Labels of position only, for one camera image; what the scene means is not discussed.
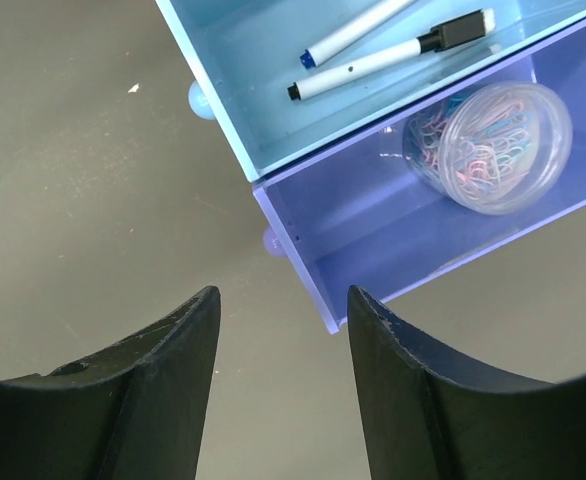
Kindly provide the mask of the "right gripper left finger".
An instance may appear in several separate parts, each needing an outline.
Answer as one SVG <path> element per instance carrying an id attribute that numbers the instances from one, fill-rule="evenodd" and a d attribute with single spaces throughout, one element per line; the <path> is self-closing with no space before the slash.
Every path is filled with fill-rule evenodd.
<path id="1" fill-rule="evenodd" d="M 0 381 L 0 479 L 192 479 L 216 358 L 221 295 L 49 374 Z"/>

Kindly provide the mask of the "black white pen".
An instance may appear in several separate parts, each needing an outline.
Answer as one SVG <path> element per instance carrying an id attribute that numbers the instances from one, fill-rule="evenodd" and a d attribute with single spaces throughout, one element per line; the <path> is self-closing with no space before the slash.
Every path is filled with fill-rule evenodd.
<path id="1" fill-rule="evenodd" d="M 293 82 L 287 87 L 292 101 L 301 101 L 384 70 L 422 54 L 440 53 L 486 37 L 496 28 L 492 8 L 448 20 L 414 39 Z"/>

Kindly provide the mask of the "teal blue drawer box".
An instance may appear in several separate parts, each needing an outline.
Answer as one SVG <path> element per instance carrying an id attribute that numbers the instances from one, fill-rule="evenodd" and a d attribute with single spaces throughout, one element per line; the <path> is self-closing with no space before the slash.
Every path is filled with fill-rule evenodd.
<path id="1" fill-rule="evenodd" d="M 490 36 L 425 54 L 312 99 L 287 93 L 303 51 L 365 1 L 162 1 L 158 5 L 246 178 L 323 146 L 586 18 L 586 1 L 493 1 Z"/>

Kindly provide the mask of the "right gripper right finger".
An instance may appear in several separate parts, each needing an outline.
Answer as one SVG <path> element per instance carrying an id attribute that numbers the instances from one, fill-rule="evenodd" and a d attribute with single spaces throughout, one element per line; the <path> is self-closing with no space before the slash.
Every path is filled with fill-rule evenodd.
<path id="1" fill-rule="evenodd" d="M 547 383 L 455 350 L 359 287 L 347 325 L 375 479 L 586 479 L 586 374 Z"/>

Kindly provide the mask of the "blue white pen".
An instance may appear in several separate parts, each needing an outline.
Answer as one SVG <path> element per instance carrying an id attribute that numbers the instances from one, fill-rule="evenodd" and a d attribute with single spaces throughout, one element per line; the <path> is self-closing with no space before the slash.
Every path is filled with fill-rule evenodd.
<path id="1" fill-rule="evenodd" d="M 305 69 L 312 69 L 326 63 L 413 3 L 413 0 L 379 1 L 328 36 L 306 48 L 299 57 L 302 66 Z"/>

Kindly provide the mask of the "clear round clip container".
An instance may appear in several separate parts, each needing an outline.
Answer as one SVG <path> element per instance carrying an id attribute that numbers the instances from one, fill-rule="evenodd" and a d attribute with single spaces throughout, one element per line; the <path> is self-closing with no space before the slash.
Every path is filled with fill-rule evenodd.
<path id="1" fill-rule="evenodd" d="M 555 185 L 572 143 L 568 107 L 553 90 L 503 81 L 463 89 L 412 115 L 402 151 L 435 191 L 477 213 L 502 216 Z"/>

